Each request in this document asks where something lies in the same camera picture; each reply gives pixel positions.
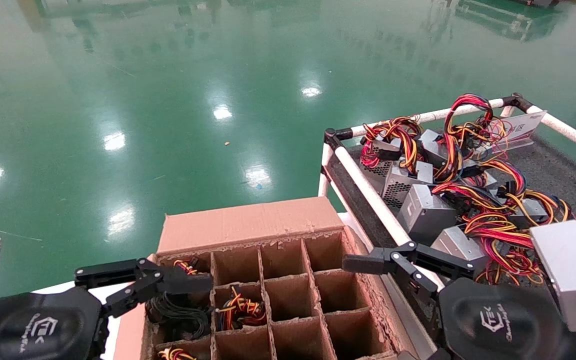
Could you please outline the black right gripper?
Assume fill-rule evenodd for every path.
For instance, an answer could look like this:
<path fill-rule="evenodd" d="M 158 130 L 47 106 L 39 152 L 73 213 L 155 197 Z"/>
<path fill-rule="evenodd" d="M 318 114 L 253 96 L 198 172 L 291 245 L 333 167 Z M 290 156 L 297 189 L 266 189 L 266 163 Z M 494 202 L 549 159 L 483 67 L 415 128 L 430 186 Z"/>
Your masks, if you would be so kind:
<path fill-rule="evenodd" d="M 445 278 L 442 289 L 416 265 Z M 547 291 L 483 285 L 467 260 L 425 244 L 375 247 L 343 256 L 343 271 L 393 277 L 410 306 L 440 312 L 443 350 L 452 360 L 574 360 L 574 338 Z"/>

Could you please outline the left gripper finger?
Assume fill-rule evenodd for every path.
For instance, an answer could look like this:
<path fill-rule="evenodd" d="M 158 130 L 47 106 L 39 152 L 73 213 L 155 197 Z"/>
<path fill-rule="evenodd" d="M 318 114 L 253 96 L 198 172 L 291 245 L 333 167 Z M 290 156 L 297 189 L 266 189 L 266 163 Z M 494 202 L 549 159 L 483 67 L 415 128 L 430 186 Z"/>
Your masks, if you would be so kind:
<path fill-rule="evenodd" d="M 106 298 L 103 314 L 119 318 L 138 305 L 167 295 L 189 295 L 205 293 L 213 288 L 214 278 L 208 273 L 187 274 L 182 268 L 161 268 L 157 265 L 136 266 L 128 275 L 124 290 L 114 292 Z"/>

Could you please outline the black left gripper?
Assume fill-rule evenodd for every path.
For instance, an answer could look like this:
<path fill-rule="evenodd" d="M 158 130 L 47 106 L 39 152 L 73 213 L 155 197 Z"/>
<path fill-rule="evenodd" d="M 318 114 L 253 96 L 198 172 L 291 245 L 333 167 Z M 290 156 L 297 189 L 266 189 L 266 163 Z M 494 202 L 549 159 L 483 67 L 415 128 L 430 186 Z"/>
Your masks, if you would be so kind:
<path fill-rule="evenodd" d="M 0 360 L 98 360 L 105 353 L 108 318 L 85 289 L 125 284 L 141 277 L 142 259 L 76 269 L 63 292 L 0 297 Z"/>

